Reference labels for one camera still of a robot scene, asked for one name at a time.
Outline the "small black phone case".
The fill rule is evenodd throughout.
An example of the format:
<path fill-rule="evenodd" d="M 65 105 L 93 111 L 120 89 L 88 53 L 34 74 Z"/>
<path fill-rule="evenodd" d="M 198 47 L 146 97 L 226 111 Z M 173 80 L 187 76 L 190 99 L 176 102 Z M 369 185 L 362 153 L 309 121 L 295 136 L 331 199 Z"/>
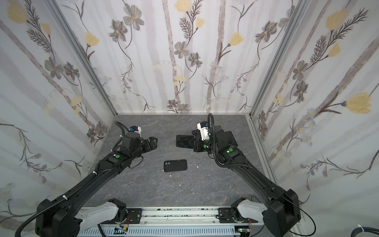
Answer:
<path fill-rule="evenodd" d="M 164 172 L 185 171 L 188 168 L 187 160 L 169 160 L 163 165 Z"/>

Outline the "blue-edged phone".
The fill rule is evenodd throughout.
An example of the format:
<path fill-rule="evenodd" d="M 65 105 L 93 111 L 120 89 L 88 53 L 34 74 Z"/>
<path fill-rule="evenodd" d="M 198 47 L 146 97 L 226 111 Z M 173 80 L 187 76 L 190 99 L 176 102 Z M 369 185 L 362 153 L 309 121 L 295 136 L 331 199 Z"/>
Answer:
<path fill-rule="evenodd" d="M 177 135 L 176 136 L 176 147 L 192 149 L 193 145 L 190 143 L 194 139 L 193 135 Z"/>
<path fill-rule="evenodd" d="M 220 136 L 219 136 L 219 143 L 223 146 L 238 146 L 238 143 L 231 131 L 224 131 Z"/>

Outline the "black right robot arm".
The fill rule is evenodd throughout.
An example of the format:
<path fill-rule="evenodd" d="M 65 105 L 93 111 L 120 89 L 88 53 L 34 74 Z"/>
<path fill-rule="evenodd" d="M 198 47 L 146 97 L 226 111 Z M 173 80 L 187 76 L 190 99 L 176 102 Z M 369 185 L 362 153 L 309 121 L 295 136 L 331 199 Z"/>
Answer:
<path fill-rule="evenodd" d="M 238 148 L 231 131 L 224 131 L 219 125 L 211 128 L 204 121 L 197 124 L 192 134 L 194 138 L 189 144 L 194 152 L 213 155 L 219 167 L 238 174 L 261 197 L 265 206 L 263 223 L 274 236 L 283 237 L 301 220 L 298 195 L 276 185 L 255 168 Z"/>

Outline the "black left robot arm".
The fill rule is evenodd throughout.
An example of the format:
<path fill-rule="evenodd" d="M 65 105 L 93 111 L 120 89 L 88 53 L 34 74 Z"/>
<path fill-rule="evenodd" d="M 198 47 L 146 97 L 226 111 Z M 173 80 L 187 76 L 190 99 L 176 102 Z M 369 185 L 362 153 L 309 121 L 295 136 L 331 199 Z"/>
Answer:
<path fill-rule="evenodd" d="M 38 207 L 35 232 L 40 237 L 76 237 L 85 230 L 85 218 L 78 214 L 85 203 L 110 180 L 131 166 L 132 161 L 153 151 L 158 139 L 144 139 L 138 132 L 124 134 L 95 166 L 94 171 L 70 190 L 50 201 L 45 199 Z"/>

